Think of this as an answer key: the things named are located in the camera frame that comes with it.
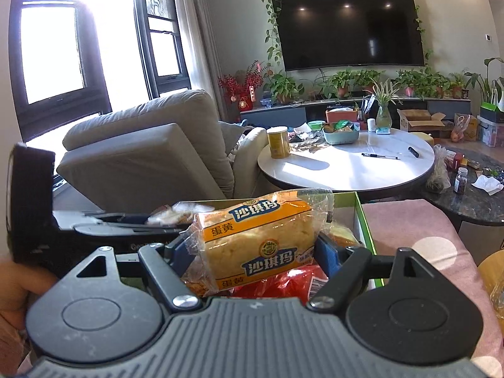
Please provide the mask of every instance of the tv cabinet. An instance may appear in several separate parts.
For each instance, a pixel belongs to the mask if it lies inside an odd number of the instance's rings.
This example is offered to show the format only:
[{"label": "tv cabinet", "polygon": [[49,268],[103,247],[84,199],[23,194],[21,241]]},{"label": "tv cabinet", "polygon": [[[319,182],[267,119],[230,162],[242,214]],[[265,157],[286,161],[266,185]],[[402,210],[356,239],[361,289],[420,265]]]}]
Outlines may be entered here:
[{"label": "tv cabinet", "polygon": [[[260,104],[254,107],[251,111],[241,112],[241,119],[248,119],[249,123],[254,126],[269,128],[272,126],[290,126],[297,127],[305,122],[326,120],[326,110],[328,107],[354,107],[355,104],[361,105],[363,98],[347,98],[333,100],[316,100],[313,102],[303,102],[291,105],[273,105],[271,108],[266,108]],[[428,98],[422,100],[420,98],[401,97],[402,103],[389,105],[390,114],[392,116],[392,127],[400,129],[400,118],[397,109],[427,109],[431,114],[442,112],[446,115],[444,120],[453,121],[455,113],[470,114],[471,101],[468,99],[436,99]],[[376,117],[378,111],[377,103],[371,108],[370,117]]]}]

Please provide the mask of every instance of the window frame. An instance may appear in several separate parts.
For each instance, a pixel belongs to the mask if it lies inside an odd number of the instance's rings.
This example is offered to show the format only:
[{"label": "window frame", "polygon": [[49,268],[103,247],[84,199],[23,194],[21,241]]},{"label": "window frame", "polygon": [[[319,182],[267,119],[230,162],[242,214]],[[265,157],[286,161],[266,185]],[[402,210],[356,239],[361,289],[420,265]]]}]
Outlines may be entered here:
[{"label": "window frame", "polygon": [[[140,56],[142,57],[142,65],[144,68],[145,81],[147,83],[147,91],[151,99],[160,97],[161,94],[170,92],[176,89],[187,88],[191,89],[191,81],[187,71],[186,60],[182,49],[182,40],[180,37],[180,28],[178,19],[169,20],[168,18],[158,17],[147,12],[146,0],[135,1],[135,23],[137,26],[138,45]],[[154,50],[152,48],[151,32],[149,26],[149,18],[158,18],[163,21],[175,23],[177,32],[168,32],[172,34],[175,40],[175,52],[177,55],[178,67],[180,74],[168,75],[159,77],[156,68],[156,60],[154,58]]]},{"label": "window frame", "polygon": [[[29,104],[21,48],[21,13],[24,9],[37,7],[74,8],[84,87]],[[24,142],[86,116],[112,112],[93,16],[78,0],[12,0],[9,16],[9,66],[14,107]]]}]

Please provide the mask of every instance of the yellow can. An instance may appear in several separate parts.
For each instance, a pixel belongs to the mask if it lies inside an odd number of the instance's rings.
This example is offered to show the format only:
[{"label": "yellow can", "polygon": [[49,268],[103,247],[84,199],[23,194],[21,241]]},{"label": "yellow can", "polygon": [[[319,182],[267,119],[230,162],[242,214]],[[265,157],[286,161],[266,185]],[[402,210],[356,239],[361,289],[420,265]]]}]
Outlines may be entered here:
[{"label": "yellow can", "polygon": [[270,128],[268,141],[270,142],[271,157],[273,159],[284,159],[290,155],[289,137],[286,126]]}]

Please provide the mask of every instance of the orange storage box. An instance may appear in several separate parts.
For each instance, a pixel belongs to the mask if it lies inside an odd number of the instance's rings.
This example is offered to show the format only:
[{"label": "orange storage box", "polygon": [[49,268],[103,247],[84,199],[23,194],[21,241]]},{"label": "orange storage box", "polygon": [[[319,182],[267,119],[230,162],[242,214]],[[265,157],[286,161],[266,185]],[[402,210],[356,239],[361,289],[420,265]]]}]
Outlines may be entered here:
[{"label": "orange storage box", "polygon": [[338,123],[339,121],[357,122],[357,111],[338,111],[332,109],[326,111],[327,123]]}]

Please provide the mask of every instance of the black television screen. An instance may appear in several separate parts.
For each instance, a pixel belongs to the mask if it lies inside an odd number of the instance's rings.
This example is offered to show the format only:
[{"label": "black television screen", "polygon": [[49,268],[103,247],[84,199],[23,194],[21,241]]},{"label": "black television screen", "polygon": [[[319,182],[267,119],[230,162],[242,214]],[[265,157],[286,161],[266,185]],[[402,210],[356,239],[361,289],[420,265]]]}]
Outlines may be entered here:
[{"label": "black television screen", "polygon": [[272,0],[286,71],[423,66],[414,0]]}]

